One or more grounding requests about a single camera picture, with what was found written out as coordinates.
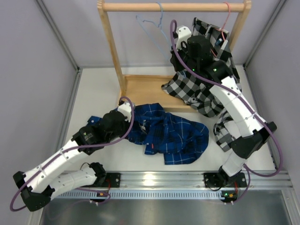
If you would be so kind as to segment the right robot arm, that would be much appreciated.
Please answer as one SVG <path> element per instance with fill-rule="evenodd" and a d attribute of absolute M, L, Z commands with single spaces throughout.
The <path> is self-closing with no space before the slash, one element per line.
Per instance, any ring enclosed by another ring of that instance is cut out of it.
<path fill-rule="evenodd" d="M 191 75 L 202 81 L 210 93 L 217 98 L 227 114 L 235 122 L 241 136 L 231 143 L 232 153 L 218 171 L 218 181 L 229 186 L 235 177 L 246 168 L 248 158 L 258 151 L 269 138 L 278 145 L 274 136 L 277 126 L 267 123 L 249 102 L 244 98 L 237 86 L 230 68 L 223 61 L 215 61 L 210 57 L 210 42 L 203 36 L 191 36 L 182 48 L 187 60 L 180 56 L 174 38 L 171 38 L 172 52 Z"/>

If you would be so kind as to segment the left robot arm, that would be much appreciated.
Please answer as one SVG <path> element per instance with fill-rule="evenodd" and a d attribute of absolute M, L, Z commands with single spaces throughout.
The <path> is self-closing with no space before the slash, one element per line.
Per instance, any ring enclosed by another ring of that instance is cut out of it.
<path fill-rule="evenodd" d="M 25 208 L 37 211 L 55 197 L 81 187 L 101 187 L 107 173 L 100 163 L 63 174 L 71 165 L 95 151 L 124 139 L 133 125 L 134 112 L 112 110 L 95 123 L 79 129 L 65 146 L 36 168 L 13 175 Z"/>

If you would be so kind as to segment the blue plaid shirt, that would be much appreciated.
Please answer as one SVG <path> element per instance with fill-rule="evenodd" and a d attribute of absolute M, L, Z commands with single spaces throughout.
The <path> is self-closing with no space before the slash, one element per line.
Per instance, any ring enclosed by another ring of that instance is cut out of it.
<path fill-rule="evenodd" d="M 166 112 L 159 103 L 138 105 L 134 115 L 133 127 L 128 128 L 125 139 L 144 145 L 146 155 L 163 154 L 165 165 L 191 164 L 208 146 L 209 130 L 204 124 Z M 90 125 L 95 134 L 101 119 Z"/>

